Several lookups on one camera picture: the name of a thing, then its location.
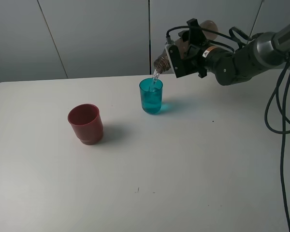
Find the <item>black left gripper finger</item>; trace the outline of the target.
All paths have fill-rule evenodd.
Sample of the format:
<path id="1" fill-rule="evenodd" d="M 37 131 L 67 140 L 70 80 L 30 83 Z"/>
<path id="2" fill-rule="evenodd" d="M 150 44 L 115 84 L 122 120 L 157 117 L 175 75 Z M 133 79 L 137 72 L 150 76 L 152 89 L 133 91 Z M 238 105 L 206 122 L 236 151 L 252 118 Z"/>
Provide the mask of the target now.
<path id="1" fill-rule="evenodd" d="M 189 29 L 179 32 L 178 36 L 183 42 L 188 42 L 188 44 L 202 45 L 206 41 L 206 37 L 201 29 L 197 29 L 197 27 L 201 27 L 198 20 L 195 18 L 190 19 L 187 21 L 187 25 Z"/>

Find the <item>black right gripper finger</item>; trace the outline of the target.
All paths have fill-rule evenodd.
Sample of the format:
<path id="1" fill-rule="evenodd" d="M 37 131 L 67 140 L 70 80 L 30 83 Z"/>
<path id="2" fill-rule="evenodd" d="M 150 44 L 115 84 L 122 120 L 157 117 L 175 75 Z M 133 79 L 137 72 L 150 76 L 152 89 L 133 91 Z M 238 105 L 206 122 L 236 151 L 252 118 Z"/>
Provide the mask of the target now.
<path id="1" fill-rule="evenodd" d="M 171 54 L 168 53 L 168 57 L 176 78 L 196 73 L 195 66 L 191 63 L 190 60 L 181 59 L 177 49 L 175 49 Z"/>

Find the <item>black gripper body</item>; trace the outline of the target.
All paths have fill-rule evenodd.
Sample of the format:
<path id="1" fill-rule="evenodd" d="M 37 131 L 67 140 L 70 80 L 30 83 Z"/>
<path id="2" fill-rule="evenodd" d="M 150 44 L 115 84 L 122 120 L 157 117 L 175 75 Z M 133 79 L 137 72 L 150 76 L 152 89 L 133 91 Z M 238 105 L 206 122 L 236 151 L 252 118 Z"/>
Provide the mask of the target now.
<path id="1" fill-rule="evenodd" d="M 197 73 L 200 78 L 206 77 L 208 72 L 215 71 L 214 66 L 220 58 L 230 56 L 228 48 L 230 48 L 228 45 L 212 40 L 205 40 L 198 45 L 189 45 L 184 58 L 181 59 L 182 67 L 178 77 L 194 73 Z"/>

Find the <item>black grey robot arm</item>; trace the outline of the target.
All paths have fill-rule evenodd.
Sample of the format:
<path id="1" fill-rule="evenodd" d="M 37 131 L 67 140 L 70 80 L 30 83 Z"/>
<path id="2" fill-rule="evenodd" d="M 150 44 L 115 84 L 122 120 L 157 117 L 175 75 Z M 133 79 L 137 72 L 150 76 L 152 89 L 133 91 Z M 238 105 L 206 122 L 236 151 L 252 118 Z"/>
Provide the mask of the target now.
<path id="1" fill-rule="evenodd" d="M 290 24 L 281 31 L 247 36 L 236 27 L 224 35 L 202 28 L 196 19 L 180 26 L 179 37 L 188 42 L 181 54 L 179 47 L 166 32 L 166 54 L 176 77 L 197 73 L 200 78 L 208 72 L 222 86 L 247 82 L 252 77 L 290 60 Z"/>

